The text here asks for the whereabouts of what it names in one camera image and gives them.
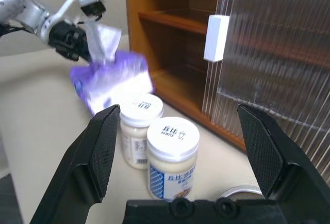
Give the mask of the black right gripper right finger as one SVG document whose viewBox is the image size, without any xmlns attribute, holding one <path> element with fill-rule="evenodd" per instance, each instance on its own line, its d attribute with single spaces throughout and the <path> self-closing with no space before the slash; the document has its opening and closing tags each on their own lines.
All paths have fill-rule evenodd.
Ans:
<svg viewBox="0 0 330 224">
<path fill-rule="evenodd" d="M 267 224 L 330 224 L 330 187 L 307 155 L 265 112 L 237 109 L 247 157 L 267 201 Z"/>
</svg>

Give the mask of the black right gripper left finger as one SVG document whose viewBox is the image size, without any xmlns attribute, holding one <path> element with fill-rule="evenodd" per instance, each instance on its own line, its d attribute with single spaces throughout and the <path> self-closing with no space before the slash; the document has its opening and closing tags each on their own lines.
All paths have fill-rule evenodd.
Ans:
<svg viewBox="0 0 330 224">
<path fill-rule="evenodd" d="M 68 147 L 30 224 L 85 224 L 106 195 L 116 148 L 119 105 L 97 113 Z"/>
</svg>

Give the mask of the purple tissue box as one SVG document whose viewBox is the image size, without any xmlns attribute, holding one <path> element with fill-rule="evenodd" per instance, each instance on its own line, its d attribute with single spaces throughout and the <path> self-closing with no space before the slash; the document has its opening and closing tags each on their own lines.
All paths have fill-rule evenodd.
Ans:
<svg viewBox="0 0 330 224">
<path fill-rule="evenodd" d="M 73 67 L 71 82 L 91 114 L 118 104 L 135 93 L 151 93 L 154 86 L 144 55 L 119 49 L 121 30 L 89 22 L 86 26 L 91 62 Z"/>
</svg>

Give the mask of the white lidded bottle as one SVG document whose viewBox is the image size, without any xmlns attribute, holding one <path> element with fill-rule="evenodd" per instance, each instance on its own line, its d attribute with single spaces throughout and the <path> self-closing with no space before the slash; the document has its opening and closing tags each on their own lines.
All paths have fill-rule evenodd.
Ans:
<svg viewBox="0 0 330 224">
<path fill-rule="evenodd" d="M 150 93 L 129 95 L 120 105 L 123 157 L 138 170 L 147 169 L 146 140 L 149 126 L 163 115 L 163 101 Z"/>
<path fill-rule="evenodd" d="M 199 148 L 200 133 L 191 121 L 163 117 L 147 130 L 147 187 L 157 199 L 173 201 L 188 196 Z"/>
</svg>

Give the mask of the wooden cabinet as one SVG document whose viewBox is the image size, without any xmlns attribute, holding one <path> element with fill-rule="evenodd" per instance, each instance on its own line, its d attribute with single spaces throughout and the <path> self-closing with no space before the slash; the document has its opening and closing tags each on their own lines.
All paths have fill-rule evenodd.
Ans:
<svg viewBox="0 0 330 224">
<path fill-rule="evenodd" d="M 144 54 L 156 94 L 233 146 L 234 131 L 215 123 L 220 62 L 204 59 L 208 19 L 229 13 L 224 0 L 126 0 L 129 44 Z"/>
</svg>

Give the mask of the ribbed translucent sliding door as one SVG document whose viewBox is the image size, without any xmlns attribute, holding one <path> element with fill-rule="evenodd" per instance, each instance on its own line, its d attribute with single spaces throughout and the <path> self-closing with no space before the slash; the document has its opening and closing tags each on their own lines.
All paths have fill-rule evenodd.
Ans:
<svg viewBox="0 0 330 224">
<path fill-rule="evenodd" d="M 265 111 L 330 185 L 330 0 L 217 0 L 216 14 L 229 27 L 203 112 L 237 144 L 237 106 Z"/>
</svg>

